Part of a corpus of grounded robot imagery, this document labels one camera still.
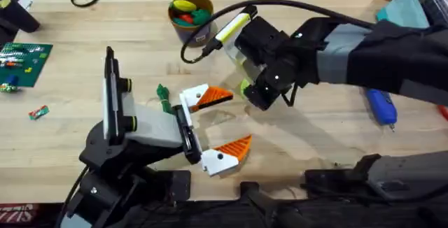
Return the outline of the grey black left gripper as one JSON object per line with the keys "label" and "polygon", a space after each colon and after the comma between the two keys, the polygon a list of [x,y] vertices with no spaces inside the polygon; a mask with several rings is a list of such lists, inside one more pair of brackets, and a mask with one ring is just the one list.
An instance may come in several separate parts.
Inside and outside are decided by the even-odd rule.
{"label": "grey black left gripper", "polygon": [[249,153],[252,135],[202,152],[191,114],[233,99],[233,93],[208,84],[179,93],[173,113],[134,102],[132,88],[105,80],[103,119],[87,135],[80,161],[100,173],[118,175],[183,153],[191,164],[201,162],[209,176],[237,167]]}

